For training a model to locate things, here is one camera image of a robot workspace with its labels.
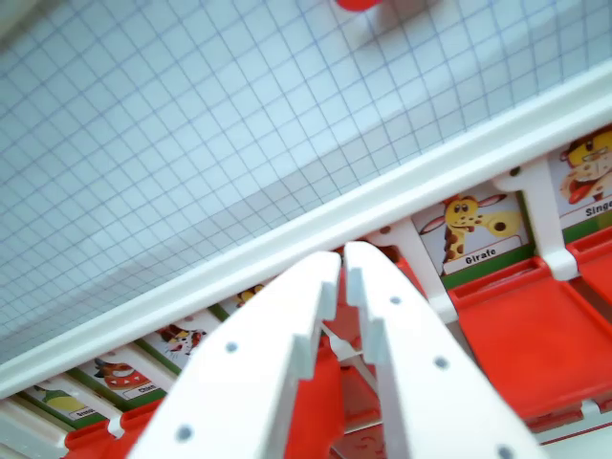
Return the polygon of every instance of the white plastic bracket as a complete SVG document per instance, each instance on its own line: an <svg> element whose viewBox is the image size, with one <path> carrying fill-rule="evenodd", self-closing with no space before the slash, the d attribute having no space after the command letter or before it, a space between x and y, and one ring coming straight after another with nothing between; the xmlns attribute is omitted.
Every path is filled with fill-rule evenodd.
<svg viewBox="0 0 612 459"><path fill-rule="evenodd" d="M347 301L360 308L363 356L376 365L389 458L547 457L388 258L351 242L344 261Z"/></svg>
<svg viewBox="0 0 612 459"><path fill-rule="evenodd" d="M174 382L176 375L162 366L136 344L126 344L111 352L100 356L109 363L127 363L132 368L143 373L152 383L168 392Z"/></svg>
<svg viewBox="0 0 612 459"><path fill-rule="evenodd" d="M447 289L433 266L425 244L410 217L379 229L377 232L372 232L366 236L366 239L376 246L397 247L419 279L429 304L442 321L451 323L457 320L457 311L448 296Z"/></svg>
<svg viewBox="0 0 612 459"><path fill-rule="evenodd" d="M108 419L108 431L111 433L111 435L120 438L121 435L125 433L120 423L121 415L123 413L116 409L115 406L106 399L99 397L96 392L70 376L60 374L46 381L40 382L38 385L43 389L63 390L71 397L74 397L83 404L93 408L99 414Z"/></svg>
<svg viewBox="0 0 612 459"><path fill-rule="evenodd" d="M0 400L0 444L30 458L59 458L67 452L68 432L22 404Z"/></svg>
<svg viewBox="0 0 612 459"><path fill-rule="evenodd" d="M523 191L537 252L553 277L556 280L577 277L576 259L565 249L547 155L493 178L492 183L500 191Z"/></svg>
<svg viewBox="0 0 612 459"><path fill-rule="evenodd" d="M298 380L314 376L320 322L336 315L339 269L337 253L313 253L227 319L129 457L283 457Z"/></svg>

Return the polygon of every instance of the blue grid pattern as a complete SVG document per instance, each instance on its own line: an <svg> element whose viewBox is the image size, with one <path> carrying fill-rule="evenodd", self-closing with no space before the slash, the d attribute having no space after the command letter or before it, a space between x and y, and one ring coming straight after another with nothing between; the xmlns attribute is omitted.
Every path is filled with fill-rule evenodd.
<svg viewBox="0 0 612 459"><path fill-rule="evenodd" d="M0 43L0 361L609 59L611 13L41 2Z"/></svg>

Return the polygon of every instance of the cartoon animal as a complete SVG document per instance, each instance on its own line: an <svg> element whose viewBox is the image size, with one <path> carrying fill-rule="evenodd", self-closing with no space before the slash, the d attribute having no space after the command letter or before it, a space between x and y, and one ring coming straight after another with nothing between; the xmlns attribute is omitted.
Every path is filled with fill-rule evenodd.
<svg viewBox="0 0 612 459"><path fill-rule="evenodd" d="M516 234L520 227L519 212L494 212L479 213L480 208L492 206L506 199L506 194L495 194L489 198L478 201L473 196L461 196L456 194L443 201L445 205L444 215L434 218L427 223L419 234L427 234L447 225L445 232L446 244L444 245L447 263L464 256L466 236L474 232L474 227L487 229L493 236L508 237Z"/></svg>
<svg viewBox="0 0 612 459"><path fill-rule="evenodd" d="M257 284L250 289L245 290L244 292L239 293L238 296L238 304L236 304L236 308L241 308L245 305L247 301L253 298L256 294L263 290L264 286L261 284Z"/></svg>
<svg viewBox="0 0 612 459"><path fill-rule="evenodd" d="M603 199L603 192L612 187L612 126L573 142L560 159L572 168L560 188L569 204Z"/></svg>
<svg viewBox="0 0 612 459"><path fill-rule="evenodd" d="M200 344L207 332L204 330L183 330L181 327L170 324L157 331L164 340L167 350L176 355L191 355L191 351Z"/></svg>
<svg viewBox="0 0 612 459"><path fill-rule="evenodd" d="M127 363L109 363L94 359L98 373L96 378L103 378L106 385L113 390L125 390L149 384L150 380Z"/></svg>
<svg viewBox="0 0 612 459"><path fill-rule="evenodd" d="M73 411L79 411L85 407L84 404L74 397L71 397L63 390L47 390L43 389L39 385L35 385L34 390L44 394L42 403L47 404L51 408L61 409L62 411L72 413Z"/></svg>
<svg viewBox="0 0 612 459"><path fill-rule="evenodd" d="M386 459L384 441L381 438L375 438L370 435L362 436L355 445L355 450L359 451L363 457Z"/></svg>
<svg viewBox="0 0 612 459"><path fill-rule="evenodd" d="M386 459L383 428L374 426L344 435L334 449L354 459Z"/></svg>

